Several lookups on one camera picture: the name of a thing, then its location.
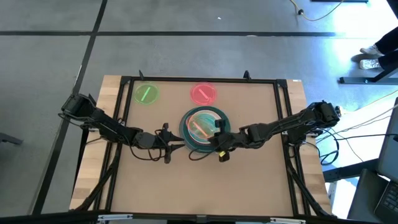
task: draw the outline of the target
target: person's foot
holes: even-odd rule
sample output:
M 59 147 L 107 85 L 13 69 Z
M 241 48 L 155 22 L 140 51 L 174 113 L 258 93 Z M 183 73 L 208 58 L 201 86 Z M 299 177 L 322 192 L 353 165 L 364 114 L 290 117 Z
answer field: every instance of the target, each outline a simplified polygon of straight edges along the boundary
M 378 59 L 361 60 L 359 63 L 361 69 L 380 68 Z
M 376 45 L 372 45 L 370 47 L 366 47 L 366 48 L 361 48 L 361 50 L 359 50 L 362 54 L 368 54 L 368 55 L 378 55 L 378 56 L 383 56 L 384 54 L 382 54 L 379 49 L 377 49 Z

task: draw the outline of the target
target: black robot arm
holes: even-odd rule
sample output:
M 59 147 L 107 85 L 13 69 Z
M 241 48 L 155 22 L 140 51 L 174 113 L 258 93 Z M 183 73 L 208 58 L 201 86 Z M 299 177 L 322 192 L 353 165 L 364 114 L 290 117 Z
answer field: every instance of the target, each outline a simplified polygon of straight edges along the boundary
M 165 123 L 162 129 L 157 130 L 156 135 L 146 133 L 140 128 L 130 128 L 118 123 L 105 112 L 96 107 L 95 100 L 89 95 L 71 95 L 62 106 L 63 118 L 70 118 L 83 122 L 81 128 L 98 128 L 103 139 L 110 142 L 122 143 L 139 149 L 165 149 L 165 163 L 170 162 L 171 152 L 184 146 L 183 144 L 171 145 L 170 141 L 183 141 L 168 131 Z
M 220 132 L 209 138 L 209 142 L 220 152 L 220 162 L 229 160 L 229 152 L 236 148 L 258 149 L 273 135 L 284 131 L 304 135 L 316 128 L 333 127 L 339 117 L 331 103 L 324 101 L 312 103 L 301 112 L 272 123 L 251 124 L 239 129 L 238 133 L 224 131 L 225 121 L 217 120 Z

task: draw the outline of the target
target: white cable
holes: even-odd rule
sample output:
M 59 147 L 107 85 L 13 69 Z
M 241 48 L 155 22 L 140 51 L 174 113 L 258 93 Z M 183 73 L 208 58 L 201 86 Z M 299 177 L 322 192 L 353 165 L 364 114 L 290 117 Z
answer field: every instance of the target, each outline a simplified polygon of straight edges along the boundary
M 341 3 L 343 3 L 345 0 L 341 0 L 341 2 L 340 2 L 335 8 L 333 8 L 328 14 L 326 14 L 326 15 L 322 16 L 321 18 L 318 18 L 318 19 L 309 19 L 309 18 L 304 14 L 304 10 L 303 10 L 303 9 L 300 9 L 299 6 L 296 4 L 296 2 L 295 2 L 294 0 L 289 0 L 289 1 L 290 1 L 291 3 L 293 3 L 293 5 L 294 5 L 294 7 L 296 8 L 296 10 L 298 11 L 298 14 L 299 14 L 299 15 L 303 16 L 304 19 L 306 19 L 306 20 L 308 20 L 308 21 L 315 22 L 315 21 L 318 21 L 318 20 L 321 20 L 321 19 L 325 18 L 326 16 L 329 16 L 329 15 L 330 15 L 334 10 L 336 10 L 337 7 L 339 7 L 339 6 L 341 5 Z
M 398 107 L 398 104 L 394 105 L 392 108 L 388 109 L 387 111 L 383 112 L 383 113 L 380 114 L 380 115 L 375 116 L 375 117 L 372 118 L 372 119 L 369 119 L 369 120 L 367 120 L 367 121 L 365 121 L 365 122 L 362 122 L 361 124 L 354 125 L 354 126 L 352 126 L 352 127 L 350 127 L 350 128 L 346 128 L 346 129 L 344 129 L 344 130 L 338 131 L 338 132 L 336 132 L 335 134 L 338 134 L 338 133 L 340 133 L 340 132 L 346 132 L 346 131 L 348 131 L 348 130 L 350 130 L 350 129 L 353 129 L 353 128 L 357 128 L 358 126 L 361 126 L 361 125 L 363 125 L 363 124 L 365 124 L 365 123 L 368 123 L 368 122 L 370 122 L 370 121 L 372 121 L 372 120 L 374 120 L 374 119 L 376 119 L 376 118 L 378 118 L 378 117 L 384 115 L 385 113 L 387 113 L 387 112 L 390 111 L 390 110 L 395 109 L 396 107 Z M 322 139 L 319 140 L 317 143 L 320 143 L 321 141 L 325 140 L 326 138 L 328 138 L 328 137 L 330 137 L 330 136 L 331 136 L 331 134 L 328 135 L 328 136 L 326 136 L 326 137 L 324 137 L 324 138 L 322 138 Z

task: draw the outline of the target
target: red plate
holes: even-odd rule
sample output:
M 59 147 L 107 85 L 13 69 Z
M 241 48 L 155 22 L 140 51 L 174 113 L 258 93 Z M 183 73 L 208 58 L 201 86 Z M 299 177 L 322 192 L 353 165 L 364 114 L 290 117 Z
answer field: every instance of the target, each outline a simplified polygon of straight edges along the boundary
M 201 106 L 209 106 L 216 100 L 216 88 L 210 83 L 198 83 L 191 89 L 191 99 Z

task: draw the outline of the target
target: concrete floor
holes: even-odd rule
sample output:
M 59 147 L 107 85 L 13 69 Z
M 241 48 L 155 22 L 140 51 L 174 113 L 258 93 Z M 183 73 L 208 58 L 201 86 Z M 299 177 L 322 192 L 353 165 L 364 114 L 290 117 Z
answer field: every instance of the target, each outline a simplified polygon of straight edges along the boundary
M 336 3 L 297 0 L 319 17 Z M 2 30 L 91 31 L 101 0 L 0 0 Z M 307 101 L 358 109 L 396 86 L 340 85 L 358 69 L 359 48 L 398 26 L 385 0 L 343 3 L 308 22 L 289 0 L 109 0 L 100 31 L 344 32 L 343 37 L 97 37 L 80 92 L 98 97 L 103 75 L 242 77 L 303 80 Z M 0 36 L 0 216 L 29 213 L 89 37 Z M 68 209 L 81 131 L 69 127 L 45 212 Z

